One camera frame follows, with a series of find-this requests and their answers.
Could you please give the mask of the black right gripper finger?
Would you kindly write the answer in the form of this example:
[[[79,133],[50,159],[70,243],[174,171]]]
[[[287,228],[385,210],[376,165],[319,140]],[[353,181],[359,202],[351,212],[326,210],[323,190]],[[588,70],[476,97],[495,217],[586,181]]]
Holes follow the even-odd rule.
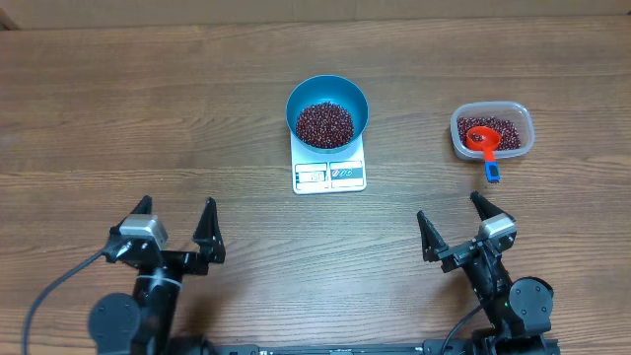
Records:
[[[442,259],[441,253],[448,250],[449,246],[423,211],[417,213],[417,220],[421,232],[423,260],[428,262],[440,261]]]
[[[477,211],[477,214],[482,221],[499,216],[501,214],[505,214],[513,222],[516,221],[516,219],[511,214],[509,214],[508,212],[505,212],[504,210],[502,210],[501,208],[499,208],[498,206],[490,202],[488,199],[486,199],[482,194],[480,194],[476,190],[470,193],[469,198],[471,202],[473,203]]]

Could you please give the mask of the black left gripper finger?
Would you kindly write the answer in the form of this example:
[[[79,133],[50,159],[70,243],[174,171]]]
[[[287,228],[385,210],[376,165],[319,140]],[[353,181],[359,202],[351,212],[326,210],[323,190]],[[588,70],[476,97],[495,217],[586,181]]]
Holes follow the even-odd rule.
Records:
[[[128,216],[141,214],[141,215],[149,215],[152,212],[152,197],[149,195],[144,195],[142,199],[138,202],[138,204],[131,210]],[[123,218],[118,224],[112,226],[109,229],[109,233],[111,235],[119,235],[119,229],[122,226],[125,218]]]
[[[212,197],[206,199],[192,239],[199,246],[199,254],[208,263],[225,262],[226,249],[219,228],[217,204]]]

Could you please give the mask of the red measuring scoop blue handle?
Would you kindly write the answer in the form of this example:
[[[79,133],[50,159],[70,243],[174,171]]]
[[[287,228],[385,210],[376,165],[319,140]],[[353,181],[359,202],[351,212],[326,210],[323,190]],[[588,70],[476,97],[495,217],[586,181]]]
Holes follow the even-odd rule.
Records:
[[[471,151],[482,153],[486,179],[490,183],[501,180],[499,166],[495,159],[495,151],[501,142],[501,135],[486,126],[474,126],[465,135],[466,147]]]

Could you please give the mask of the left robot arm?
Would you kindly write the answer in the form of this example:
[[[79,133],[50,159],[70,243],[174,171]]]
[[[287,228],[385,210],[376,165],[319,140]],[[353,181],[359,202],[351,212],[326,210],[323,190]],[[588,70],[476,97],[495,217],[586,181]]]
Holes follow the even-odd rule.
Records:
[[[112,293],[93,306],[88,331],[99,354],[214,354],[203,335],[171,337],[178,295],[186,275],[205,276],[225,261],[216,201],[208,197],[193,233],[197,251],[168,250],[168,233],[144,196],[109,230],[103,256],[138,271],[133,293]]]

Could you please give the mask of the clear plastic food container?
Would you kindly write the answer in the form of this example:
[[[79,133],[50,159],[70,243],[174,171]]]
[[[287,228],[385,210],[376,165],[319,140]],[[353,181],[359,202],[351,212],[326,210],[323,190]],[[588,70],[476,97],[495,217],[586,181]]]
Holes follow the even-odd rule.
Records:
[[[530,112],[525,106],[508,101],[478,102],[460,106],[451,116],[450,130],[456,156],[466,161],[481,161],[482,153],[468,149],[461,141],[457,128],[460,118],[476,118],[494,116],[500,120],[511,121],[521,140],[520,147],[512,150],[496,152],[496,159],[512,159],[525,155],[535,142],[535,132]]]

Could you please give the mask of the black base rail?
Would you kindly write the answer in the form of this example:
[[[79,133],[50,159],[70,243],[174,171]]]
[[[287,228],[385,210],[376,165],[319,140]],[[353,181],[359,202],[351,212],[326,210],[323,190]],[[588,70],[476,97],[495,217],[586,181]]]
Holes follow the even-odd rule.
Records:
[[[496,349],[484,350],[471,340],[451,340],[442,350],[443,340],[425,340],[421,344],[373,344],[373,345],[325,345],[260,347],[257,345],[213,345],[203,337],[175,338],[165,354],[185,355],[560,355],[556,340],[547,340],[544,345],[524,342],[498,343]]]

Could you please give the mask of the white digital kitchen scale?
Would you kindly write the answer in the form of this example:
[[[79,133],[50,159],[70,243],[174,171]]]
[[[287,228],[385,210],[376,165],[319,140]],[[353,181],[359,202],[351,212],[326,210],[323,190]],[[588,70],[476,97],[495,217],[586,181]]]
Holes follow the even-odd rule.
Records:
[[[292,188],[296,194],[363,191],[367,187],[363,138],[332,153],[317,152],[291,136]]]

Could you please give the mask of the red beans in bowl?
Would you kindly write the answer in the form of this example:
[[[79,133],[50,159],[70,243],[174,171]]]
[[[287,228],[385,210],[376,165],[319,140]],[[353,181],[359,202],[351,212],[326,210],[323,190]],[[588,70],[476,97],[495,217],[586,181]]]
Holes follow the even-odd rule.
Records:
[[[324,102],[304,108],[296,122],[296,134],[304,143],[320,149],[348,144],[354,136],[351,113],[344,107]]]

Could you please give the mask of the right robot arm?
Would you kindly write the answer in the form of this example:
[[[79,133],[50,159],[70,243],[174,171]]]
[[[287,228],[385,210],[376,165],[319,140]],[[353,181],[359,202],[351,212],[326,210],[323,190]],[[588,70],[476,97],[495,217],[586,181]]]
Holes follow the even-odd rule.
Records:
[[[461,269],[479,305],[443,339],[427,339],[424,354],[558,354],[551,330],[553,288],[538,277],[512,280],[502,253],[516,240],[515,218],[477,191],[470,193],[481,224],[477,235],[449,246],[423,212],[417,213],[423,259],[439,262],[445,273]]]

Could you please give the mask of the blue plastic bowl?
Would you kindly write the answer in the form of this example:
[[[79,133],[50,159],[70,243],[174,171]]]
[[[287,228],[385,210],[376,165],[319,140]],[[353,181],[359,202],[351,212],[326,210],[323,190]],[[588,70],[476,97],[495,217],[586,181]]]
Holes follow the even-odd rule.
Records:
[[[327,153],[340,151],[357,138],[362,137],[370,118],[368,99],[355,83],[347,78],[332,74],[316,75],[309,78],[291,92],[285,108],[286,122],[291,134],[298,138],[296,122],[304,108],[324,102],[331,102],[346,108],[352,115],[355,133],[353,139],[344,146],[334,149],[320,149],[311,146],[315,151]]]

